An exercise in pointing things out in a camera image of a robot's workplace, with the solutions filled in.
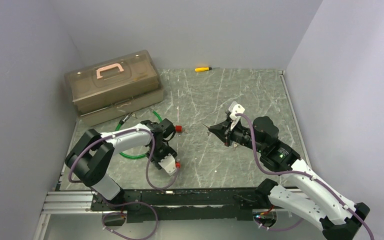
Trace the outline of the red cable padlock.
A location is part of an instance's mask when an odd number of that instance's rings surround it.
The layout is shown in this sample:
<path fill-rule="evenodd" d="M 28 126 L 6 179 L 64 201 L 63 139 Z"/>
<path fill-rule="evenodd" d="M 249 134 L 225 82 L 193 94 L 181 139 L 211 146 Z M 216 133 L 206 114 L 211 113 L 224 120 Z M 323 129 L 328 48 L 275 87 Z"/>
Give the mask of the red cable padlock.
<path fill-rule="evenodd" d="M 184 132 L 184 128 L 181 125 L 175 125 L 174 130 L 176 133 L 180 134 Z"/>

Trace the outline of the green cable lock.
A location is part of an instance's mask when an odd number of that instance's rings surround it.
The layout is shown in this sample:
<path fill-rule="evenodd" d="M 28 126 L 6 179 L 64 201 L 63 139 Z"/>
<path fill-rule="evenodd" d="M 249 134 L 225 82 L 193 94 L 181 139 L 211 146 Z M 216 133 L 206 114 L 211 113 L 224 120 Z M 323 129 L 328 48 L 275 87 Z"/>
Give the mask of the green cable lock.
<path fill-rule="evenodd" d="M 161 122 L 163 119 L 162 117 L 155 111 L 153 110 L 152 108 L 149 108 L 149 110 L 156 116 L 156 118 Z M 115 128 L 115 131 L 119 131 L 121 129 L 121 127 L 126 123 L 126 121 L 128 121 L 130 118 L 135 118 L 137 119 L 137 116 L 136 116 L 136 113 L 135 112 L 131 112 L 131 113 L 128 113 L 126 114 L 117 124 L 116 128 Z M 138 159 L 143 159 L 146 157 L 146 154 L 143 153 L 143 154 L 139 154 L 139 155 L 129 155 L 129 154 L 126 154 L 126 153 L 123 153 L 123 152 L 120 152 L 119 153 L 123 158 L 126 158 L 126 159 L 129 159 L 129 160 L 138 160 Z"/>

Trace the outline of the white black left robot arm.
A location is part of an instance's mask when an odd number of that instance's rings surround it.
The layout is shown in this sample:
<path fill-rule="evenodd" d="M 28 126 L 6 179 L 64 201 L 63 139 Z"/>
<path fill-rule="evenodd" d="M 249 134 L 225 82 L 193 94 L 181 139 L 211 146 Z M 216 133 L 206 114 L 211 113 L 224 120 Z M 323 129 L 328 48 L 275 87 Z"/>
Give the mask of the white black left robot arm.
<path fill-rule="evenodd" d="M 153 164 L 175 179 L 180 164 L 177 152 L 169 145 L 176 128 L 167 118 L 160 122 L 144 120 L 137 125 L 112 132 L 87 130 L 65 158 L 69 168 L 68 181 L 82 183 L 104 199 L 111 210 L 119 209 L 125 202 L 125 191 L 107 173 L 111 159 L 123 151 L 145 146 L 148 158 L 145 169 Z"/>

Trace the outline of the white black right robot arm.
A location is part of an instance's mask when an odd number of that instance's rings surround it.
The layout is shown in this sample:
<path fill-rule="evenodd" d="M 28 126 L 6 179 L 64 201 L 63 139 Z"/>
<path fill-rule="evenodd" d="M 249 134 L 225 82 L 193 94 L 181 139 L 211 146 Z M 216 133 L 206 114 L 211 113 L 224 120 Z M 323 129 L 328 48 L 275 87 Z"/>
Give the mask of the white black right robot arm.
<path fill-rule="evenodd" d="M 238 113 L 207 129 L 227 147 L 236 143 L 251 149 L 263 173 L 284 176 L 306 194 L 303 197 L 266 178 L 255 189 L 255 200 L 260 207 L 274 205 L 288 210 L 314 225 L 327 240 L 352 240 L 361 227 L 370 239 L 375 238 L 365 223 L 370 208 L 341 195 L 311 170 L 292 147 L 279 139 L 279 129 L 268 116 L 250 120 Z"/>

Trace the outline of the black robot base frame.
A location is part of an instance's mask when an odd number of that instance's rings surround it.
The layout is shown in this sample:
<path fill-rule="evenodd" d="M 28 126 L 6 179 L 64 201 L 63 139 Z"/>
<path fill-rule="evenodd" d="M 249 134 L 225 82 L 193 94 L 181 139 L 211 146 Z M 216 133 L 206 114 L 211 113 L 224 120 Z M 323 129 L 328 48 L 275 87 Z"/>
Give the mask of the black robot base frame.
<path fill-rule="evenodd" d="M 94 194 L 92 212 L 124 213 L 127 223 L 145 221 L 180 221 L 235 219 L 250 221 L 254 215 L 274 210 L 267 200 L 255 193 L 253 187 L 184 188 L 172 190 L 126 189 L 127 206 L 108 205 Z"/>

